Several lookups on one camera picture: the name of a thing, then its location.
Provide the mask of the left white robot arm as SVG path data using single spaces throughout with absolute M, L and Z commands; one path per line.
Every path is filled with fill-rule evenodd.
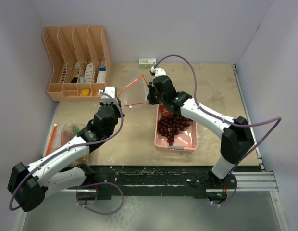
M 71 187 L 88 189 L 108 185 L 105 180 L 98 182 L 95 173 L 86 164 L 69 170 L 64 168 L 115 137 L 119 133 L 115 126 L 119 124 L 122 127 L 123 121 L 124 114 L 118 99 L 101 102 L 93 119 L 64 146 L 31 164 L 16 164 L 7 187 L 11 193 L 9 210 L 29 212 L 48 196 Z

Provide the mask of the orange toy pineapple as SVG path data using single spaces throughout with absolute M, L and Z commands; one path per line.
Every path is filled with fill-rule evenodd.
M 84 128 L 85 125 L 83 124 L 72 124 L 69 126 L 70 131 L 72 132 L 72 135 L 75 136 L 78 134 L 80 130 Z

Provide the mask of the red purple grape bunch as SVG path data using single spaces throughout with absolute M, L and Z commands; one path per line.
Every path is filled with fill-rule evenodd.
M 192 144 L 193 120 L 169 111 L 166 106 L 158 106 L 156 134 L 158 143 L 167 146 L 188 147 Z

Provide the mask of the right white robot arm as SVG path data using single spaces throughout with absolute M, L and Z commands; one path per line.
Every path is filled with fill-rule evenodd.
M 210 185 L 221 188 L 226 183 L 226 176 L 255 143 L 247 120 L 241 116 L 236 119 L 224 116 L 202 106 L 190 94 L 176 91 L 166 75 L 154 78 L 148 88 L 149 104 L 162 104 L 168 111 L 201 124 L 221 139 L 221 157 L 212 167 L 209 176 Z

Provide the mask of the red yellow mango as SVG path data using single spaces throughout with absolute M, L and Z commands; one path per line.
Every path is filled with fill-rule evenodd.
M 70 130 L 63 130 L 61 132 L 61 138 L 70 138 L 71 136 L 73 136 L 73 133 Z

